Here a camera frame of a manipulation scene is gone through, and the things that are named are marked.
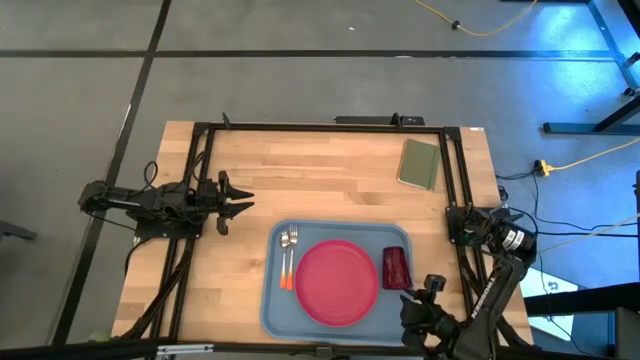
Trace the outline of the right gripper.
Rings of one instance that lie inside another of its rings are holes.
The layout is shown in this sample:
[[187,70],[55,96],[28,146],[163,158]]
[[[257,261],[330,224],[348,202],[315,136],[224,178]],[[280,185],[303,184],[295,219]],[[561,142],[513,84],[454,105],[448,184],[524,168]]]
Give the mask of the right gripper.
[[[402,323],[402,343],[406,347],[422,351],[451,351],[459,334],[459,323],[434,301],[414,301],[401,295],[402,321],[418,321],[418,323]],[[424,345],[429,335],[437,337],[440,342],[434,348]]]

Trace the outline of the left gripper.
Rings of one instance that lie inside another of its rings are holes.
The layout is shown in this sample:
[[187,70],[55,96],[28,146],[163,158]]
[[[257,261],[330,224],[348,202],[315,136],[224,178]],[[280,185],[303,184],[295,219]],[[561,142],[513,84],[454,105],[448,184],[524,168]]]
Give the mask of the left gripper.
[[199,201],[209,213],[218,215],[216,229],[221,235],[228,234],[227,220],[233,219],[244,210],[254,205],[254,202],[228,203],[229,200],[247,199],[253,193],[234,188],[226,171],[218,172],[218,181],[206,179],[199,184]]

